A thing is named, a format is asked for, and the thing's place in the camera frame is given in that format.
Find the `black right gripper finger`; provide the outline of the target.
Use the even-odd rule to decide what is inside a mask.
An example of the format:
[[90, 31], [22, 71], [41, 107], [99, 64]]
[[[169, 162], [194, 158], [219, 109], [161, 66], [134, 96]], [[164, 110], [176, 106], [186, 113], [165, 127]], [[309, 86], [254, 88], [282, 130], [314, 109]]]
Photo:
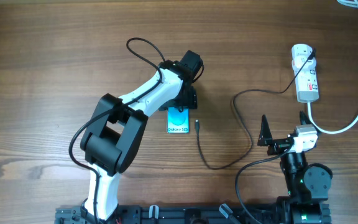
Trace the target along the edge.
[[269, 123], [265, 114], [262, 115], [260, 134], [257, 141], [258, 146], [269, 146], [273, 144], [272, 133], [269, 128]]
[[[300, 111], [300, 123], [301, 123], [301, 125], [312, 124], [309, 117], [305, 114], [304, 111]], [[312, 124], [312, 125], [316, 129], [317, 134], [321, 134], [321, 131], [314, 124]]]

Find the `blue Galaxy smartphone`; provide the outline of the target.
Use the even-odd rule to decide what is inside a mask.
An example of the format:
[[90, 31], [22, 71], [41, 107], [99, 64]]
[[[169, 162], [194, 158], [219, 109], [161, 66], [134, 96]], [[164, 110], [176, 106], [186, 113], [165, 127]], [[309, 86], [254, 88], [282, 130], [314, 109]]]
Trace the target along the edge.
[[189, 133], [189, 110], [171, 107], [167, 110], [167, 133], [183, 134]]

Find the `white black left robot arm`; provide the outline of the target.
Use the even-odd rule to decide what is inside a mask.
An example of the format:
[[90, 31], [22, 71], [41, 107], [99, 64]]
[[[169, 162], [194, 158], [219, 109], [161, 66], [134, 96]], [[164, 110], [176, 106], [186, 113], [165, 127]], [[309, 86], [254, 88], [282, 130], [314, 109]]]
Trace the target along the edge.
[[148, 119], [156, 111], [197, 109], [193, 82], [203, 69], [201, 56], [188, 50], [179, 61], [166, 60], [136, 90], [104, 95], [96, 105], [80, 147], [91, 167], [91, 185], [83, 208], [92, 223], [108, 221], [117, 209], [121, 174], [134, 160]]

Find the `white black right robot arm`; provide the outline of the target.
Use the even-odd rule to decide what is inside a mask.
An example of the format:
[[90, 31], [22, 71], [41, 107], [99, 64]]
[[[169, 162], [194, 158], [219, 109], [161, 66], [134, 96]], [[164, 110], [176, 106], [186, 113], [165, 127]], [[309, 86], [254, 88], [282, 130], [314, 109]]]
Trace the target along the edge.
[[278, 197], [270, 223], [327, 224], [332, 222], [325, 201], [331, 188], [333, 172], [323, 164], [309, 164], [306, 152], [316, 147], [319, 132], [300, 112], [301, 124], [286, 138], [274, 139], [266, 115], [261, 118], [258, 146], [267, 146], [269, 156], [280, 158], [288, 196]]

